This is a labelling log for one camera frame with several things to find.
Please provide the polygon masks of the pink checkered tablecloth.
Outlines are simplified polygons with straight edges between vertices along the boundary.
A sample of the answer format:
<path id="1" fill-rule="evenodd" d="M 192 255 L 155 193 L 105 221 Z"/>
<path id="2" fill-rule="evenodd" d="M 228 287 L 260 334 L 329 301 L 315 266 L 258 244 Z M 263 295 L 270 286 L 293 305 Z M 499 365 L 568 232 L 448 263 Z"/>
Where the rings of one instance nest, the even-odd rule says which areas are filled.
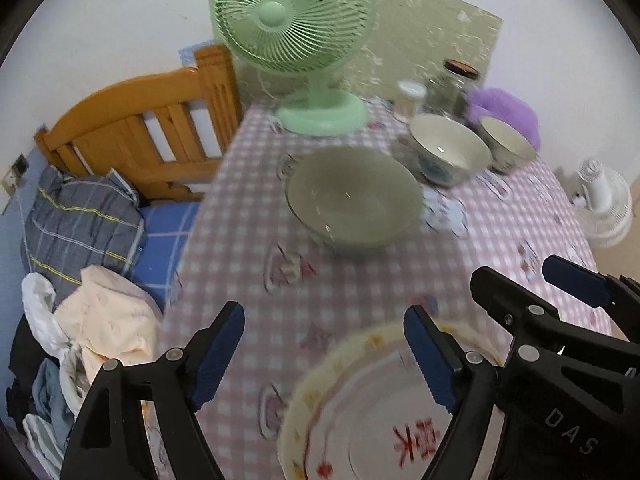
<path id="1" fill-rule="evenodd" d="M 215 399 L 198 421 L 229 479 L 277 479 L 277 438 L 304 376 L 351 333 L 399 320 L 412 304 L 472 327 L 499 356 L 510 335 L 471 298 L 491 266 L 558 308 L 562 319 L 609 334 L 610 318 L 546 283 L 544 258 L 587 268 L 594 258 L 549 166 L 508 176 L 483 171 L 455 188 L 423 190 L 425 214 L 404 240 L 367 255 L 336 254 L 296 221 L 285 183 L 296 160 L 322 147 L 279 128 L 273 105 L 251 105 L 202 200 L 165 310 L 160 346 L 185 344 L 229 300 L 245 330 Z"/>

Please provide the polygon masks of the ceramic floral bowl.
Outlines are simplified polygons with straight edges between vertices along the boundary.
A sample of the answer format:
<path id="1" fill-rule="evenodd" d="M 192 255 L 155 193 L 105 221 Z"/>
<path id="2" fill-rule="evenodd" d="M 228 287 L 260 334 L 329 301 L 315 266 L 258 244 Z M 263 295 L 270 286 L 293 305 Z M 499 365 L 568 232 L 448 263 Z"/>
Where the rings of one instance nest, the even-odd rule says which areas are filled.
<path id="1" fill-rule="evenodd" d="M 499 174 L 512 174 L 537 156 L 533 145 L 518 130 L 495 117 L 480 118 L 477 134 L 490 149 L 494 160 L 491 168 Z"/>
<path id="2" fill-rule="evenodd" d="M 318 148 L 292 159 L 288 209 L 316 240 L 340 254 L 379 252 L 419 227 L 422 188 L 393 156 L 366 146 Z"/>
<path id="3" fill-rule="evenodd" d="M 446 116 L 421 114 L 409 124 L 420 173 L 442 188 L 471 179 L 492 162 L 491 151 L 471 129 Z"/>

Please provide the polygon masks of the white plastic bag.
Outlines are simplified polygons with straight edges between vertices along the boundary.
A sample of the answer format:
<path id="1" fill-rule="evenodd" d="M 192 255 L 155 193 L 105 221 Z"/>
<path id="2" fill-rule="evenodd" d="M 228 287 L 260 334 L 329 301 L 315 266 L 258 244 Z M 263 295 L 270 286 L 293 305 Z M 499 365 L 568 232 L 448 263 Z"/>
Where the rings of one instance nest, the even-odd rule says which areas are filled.
<path id="1" fill-rule="evenodd" d="M 70 340 L 53 315 L 55 290 L 39 273 L 27 274 L 21 284 L 25 318 L 35 340 L 52 358 L 61 361 L 70 350 Z"/>

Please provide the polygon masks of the peach cloth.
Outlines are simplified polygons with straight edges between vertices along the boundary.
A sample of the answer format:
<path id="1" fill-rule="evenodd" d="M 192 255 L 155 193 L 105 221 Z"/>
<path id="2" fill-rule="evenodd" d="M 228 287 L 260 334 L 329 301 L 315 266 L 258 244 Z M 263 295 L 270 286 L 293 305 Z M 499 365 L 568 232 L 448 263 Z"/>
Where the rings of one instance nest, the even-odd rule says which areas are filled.
<path id="1" fill-rule="evenodd" d="M 123 276 L 87 266 L 81 285 L 54 311 L 62 331 L 79 351 L 87 378 L 105 361 L 134 365 L 156 359 L 162 312 L 154 299 Z"/>

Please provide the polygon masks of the purple plush toy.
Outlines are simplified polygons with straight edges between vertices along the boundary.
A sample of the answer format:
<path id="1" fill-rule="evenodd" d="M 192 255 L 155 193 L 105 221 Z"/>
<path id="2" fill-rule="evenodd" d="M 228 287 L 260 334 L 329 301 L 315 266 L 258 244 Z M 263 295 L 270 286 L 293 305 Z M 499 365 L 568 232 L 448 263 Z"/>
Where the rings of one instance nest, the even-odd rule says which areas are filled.
<path id="1" fill-rule="evenodd" d="M 510 125 L 540 151 L 538 116 L 524 101 L 498 88 L 477 88 L 466 95 L 466 119 L 478 125 L 484 116 L 495 117 Z"/>

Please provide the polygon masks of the pile of clothes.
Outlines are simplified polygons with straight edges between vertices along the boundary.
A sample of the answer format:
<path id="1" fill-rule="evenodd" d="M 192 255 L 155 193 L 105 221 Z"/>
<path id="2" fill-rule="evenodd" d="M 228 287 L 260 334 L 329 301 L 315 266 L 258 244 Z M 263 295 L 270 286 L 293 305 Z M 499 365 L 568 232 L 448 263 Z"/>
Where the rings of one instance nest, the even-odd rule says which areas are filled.
<path id="1" fill-rule="evenodd" d="M 60 382 L 60 362 L 36 341 L 27 318 L 18 321 L 9 353 L 13 380 L 6 409 L 46 479 L 60 478 L 74 414 Z"/>

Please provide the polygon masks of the glass jar with lid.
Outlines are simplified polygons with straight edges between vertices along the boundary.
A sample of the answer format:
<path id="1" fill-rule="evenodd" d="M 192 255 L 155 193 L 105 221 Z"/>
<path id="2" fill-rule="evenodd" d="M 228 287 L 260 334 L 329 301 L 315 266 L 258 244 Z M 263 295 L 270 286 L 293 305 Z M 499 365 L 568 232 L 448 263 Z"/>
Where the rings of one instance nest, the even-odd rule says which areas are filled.
<path id="1" fill-rule="evenodd" d="M 427 113 L 458 120 L 468 107 L 468 94 L 480 80 L 480 72 L 472 65 L 446 58 L 442 69 L 427 81 L 425 109 Z"/>

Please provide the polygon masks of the wooden bed headboard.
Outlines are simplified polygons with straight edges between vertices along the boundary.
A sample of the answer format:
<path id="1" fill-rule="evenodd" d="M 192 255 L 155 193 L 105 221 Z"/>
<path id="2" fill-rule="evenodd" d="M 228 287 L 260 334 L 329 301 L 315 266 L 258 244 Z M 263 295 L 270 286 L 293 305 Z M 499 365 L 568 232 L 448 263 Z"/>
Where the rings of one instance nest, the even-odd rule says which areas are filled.
<path id="1" fill-rule="evenodd" d="M 228 150 L 242 122 L 230 50 L 199 48 L 196 65 L 127 79 L 80 101 L 34 135 L 51 165 L 75 176 L 115 169 L 150 202 L 199 200 L 191 183 L 213 179 L 221 156 L 205 154 L 189 104 L 205 104 L 218 146 Z"/>

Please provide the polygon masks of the white floor fan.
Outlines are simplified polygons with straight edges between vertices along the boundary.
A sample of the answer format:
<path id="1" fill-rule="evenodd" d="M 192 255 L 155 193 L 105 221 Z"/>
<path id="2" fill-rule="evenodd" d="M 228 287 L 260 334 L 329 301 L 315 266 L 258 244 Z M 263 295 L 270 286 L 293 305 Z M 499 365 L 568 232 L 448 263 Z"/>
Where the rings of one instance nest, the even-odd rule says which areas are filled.
<path id="1" fill-rule="evenodd" d="M 592 248 L 611 248 L 628 234 L 634 213 L 626 180 L 594 157 L 582 162 L 573 198 L 576 216 Z"/>

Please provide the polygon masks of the grey plaid pillow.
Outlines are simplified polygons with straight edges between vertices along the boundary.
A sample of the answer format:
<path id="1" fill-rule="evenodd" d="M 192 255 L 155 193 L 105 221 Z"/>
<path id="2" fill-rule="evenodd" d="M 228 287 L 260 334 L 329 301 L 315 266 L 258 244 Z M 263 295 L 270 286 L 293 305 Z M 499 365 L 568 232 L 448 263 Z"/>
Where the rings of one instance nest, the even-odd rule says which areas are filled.
<path id="1" fill-rule="evenodd" d="M 143 235 L 138 192 L 117 170 L 85 177 L 43 170 L 25 224 L 26 258 L 53 286 L 55 304 L 78 289 L 88 266 L 128 274 Z"/>

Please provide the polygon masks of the cotton swab container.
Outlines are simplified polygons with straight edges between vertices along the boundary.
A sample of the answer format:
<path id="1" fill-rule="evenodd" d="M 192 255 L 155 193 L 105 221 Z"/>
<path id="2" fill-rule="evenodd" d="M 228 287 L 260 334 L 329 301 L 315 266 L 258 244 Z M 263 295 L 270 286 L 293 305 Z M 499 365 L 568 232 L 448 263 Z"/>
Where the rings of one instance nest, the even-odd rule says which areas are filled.
<path id="1" fill-rule="evenodd" d="M 397 83 L 397 96 L 393 104 L 393 115 L 398 122 L 408 124 L 421 109 L 426 97 L 426 87 L 422 82 L 404 79 Z"/>

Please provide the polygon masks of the green patterned cardboard panel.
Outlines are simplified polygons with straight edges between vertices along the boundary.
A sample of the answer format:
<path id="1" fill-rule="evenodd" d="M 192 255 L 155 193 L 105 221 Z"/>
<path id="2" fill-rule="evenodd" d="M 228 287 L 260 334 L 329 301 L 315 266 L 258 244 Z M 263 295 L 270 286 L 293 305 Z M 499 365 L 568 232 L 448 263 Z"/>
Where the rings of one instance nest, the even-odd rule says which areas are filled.
<path id="1" fill-rule="evenodd" d="M 484 72 L 501 26 L 494 14 L 461 0 L 375 0 L 375 11 L 366 44 L 331 77 L 333 87 L 355 96 L 393 99 L 398 81 L 427 81 L 446 58 Z M 306 87 L 304 77 L 271 75 L 238 60 L 239 90 L 248 96 L 288 96 Z"/>

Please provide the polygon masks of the blue bed sheet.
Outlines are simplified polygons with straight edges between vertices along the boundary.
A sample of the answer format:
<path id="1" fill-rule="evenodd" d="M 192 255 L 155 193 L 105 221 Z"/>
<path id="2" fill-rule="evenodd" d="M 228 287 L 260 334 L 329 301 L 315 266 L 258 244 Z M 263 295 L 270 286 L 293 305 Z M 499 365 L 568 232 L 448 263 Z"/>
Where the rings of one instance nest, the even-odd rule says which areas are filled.
<path id="1" fill-rule="evenodd" d="M 198 208 L 199 202 L 177 202 L 141 209 L 144 235 L 129 279 L 162 311 L 181 289 L 178 267 Z"/>

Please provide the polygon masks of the wall power socket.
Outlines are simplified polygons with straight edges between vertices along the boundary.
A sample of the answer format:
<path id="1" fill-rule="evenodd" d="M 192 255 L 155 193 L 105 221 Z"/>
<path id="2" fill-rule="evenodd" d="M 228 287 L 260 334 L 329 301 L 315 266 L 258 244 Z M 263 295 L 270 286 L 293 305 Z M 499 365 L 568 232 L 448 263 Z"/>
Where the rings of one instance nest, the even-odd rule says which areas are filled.
<path id="1" fill-rule="evenodd" d="M 21 180 L 29 167 L 26 157 L 21 154 L 14 160 L 14 163 L 1 180 L 2 188 L 12 196 L 21 185 Z"/>

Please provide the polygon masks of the green desk fan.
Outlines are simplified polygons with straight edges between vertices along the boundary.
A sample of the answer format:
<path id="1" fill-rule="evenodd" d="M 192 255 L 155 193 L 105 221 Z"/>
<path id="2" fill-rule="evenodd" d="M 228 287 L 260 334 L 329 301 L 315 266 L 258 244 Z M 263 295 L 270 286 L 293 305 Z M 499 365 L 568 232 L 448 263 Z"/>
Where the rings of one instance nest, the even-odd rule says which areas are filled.
<path id="1" fill-rule="evenodd" d="M 367 105 L 331 84 L 334 70 L 363 47 L 376 20 L 375 0 L 208 0 L 214 35 L 242 62 L 264 73 L 304 77 L 286 96 L 279 125 L 301 136 L 340 136 L 364 128 Z"/>

